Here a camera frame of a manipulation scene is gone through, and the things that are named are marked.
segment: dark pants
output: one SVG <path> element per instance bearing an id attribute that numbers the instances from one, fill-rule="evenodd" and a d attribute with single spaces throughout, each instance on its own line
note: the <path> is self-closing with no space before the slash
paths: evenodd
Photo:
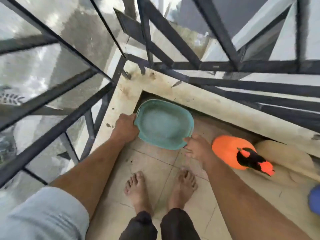
<path id="1" fill-rule="evenodd" d="M 119 240 L 156 240 L 158 231 L 146 211 L 132 218 Z M 175 208 L 166 214 L 161 222 L 162 240 L 200 240 L 189 215 Z"/>

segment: blue object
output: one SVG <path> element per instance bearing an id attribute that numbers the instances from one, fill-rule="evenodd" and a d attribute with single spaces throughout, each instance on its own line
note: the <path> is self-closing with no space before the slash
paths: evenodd
<path id="1" fill-rule="evenodd" d="M 193 117 L 188 110 L 157 99 L 140 106 L 134 124 L 140 130 L 139 138 L 168 150 L 184 147 L 187 143 L 183 138 L 191 136 L 194 129 Z"/>
<path id="2" fill-rule="evenodd" d="M 308 197 L 309 208 L 312 212 L 320 215 L 320 185 L 315 186 Z"/>

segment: orange and black object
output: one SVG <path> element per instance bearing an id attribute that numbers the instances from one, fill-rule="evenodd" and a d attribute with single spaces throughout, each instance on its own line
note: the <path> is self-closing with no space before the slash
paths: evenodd
<path id="1" fill-rule="evenodd" d="M 275 173 L 272 164 L 258 155 L 254 146 L 245 139 L 222 135 L 213 141 L 212 150 L 232 168 L 252 168 L 269 176 Z"/>

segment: light blue sleeve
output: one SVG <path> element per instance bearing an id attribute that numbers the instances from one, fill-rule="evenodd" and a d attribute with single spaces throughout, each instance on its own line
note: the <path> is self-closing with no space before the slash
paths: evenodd
<path id="1" fill-rule="evenodd" d="M 72 195 L 44 187 L 16 207 L 0 226 L 0 240 L 84 240 L 89 214 Z"/>

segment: person's right arm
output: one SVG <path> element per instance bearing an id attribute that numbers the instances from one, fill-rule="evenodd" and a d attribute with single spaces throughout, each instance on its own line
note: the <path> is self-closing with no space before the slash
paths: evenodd
<path id="1" fill-rule="evenodd" d="M 210 144 L 193 134 L 185 138 L 186 156 L 200 161 L 233 240 L 310 240 L 292 221 L 251 189 L 219 159 Z"/>

